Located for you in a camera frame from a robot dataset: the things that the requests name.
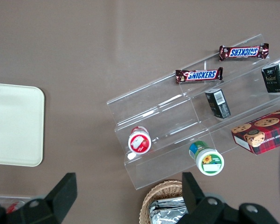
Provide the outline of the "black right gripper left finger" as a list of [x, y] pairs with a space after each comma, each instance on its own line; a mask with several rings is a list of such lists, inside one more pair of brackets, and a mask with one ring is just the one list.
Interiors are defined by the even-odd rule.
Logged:
[[44, 199], [32, 199], [11, 213], [0, 207], [0, 224], [60, 224], [76, 198], [76, 174], [67, 173]]

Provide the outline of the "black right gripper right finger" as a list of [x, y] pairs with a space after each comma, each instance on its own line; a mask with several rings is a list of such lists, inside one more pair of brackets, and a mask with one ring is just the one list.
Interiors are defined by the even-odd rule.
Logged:
[[182, 197], [188, 213], [183, 224], [276, 224], [261, 205], [243, 203], [236, 210], [216, 197], [205, 196], [191, 172], [182, 174]]

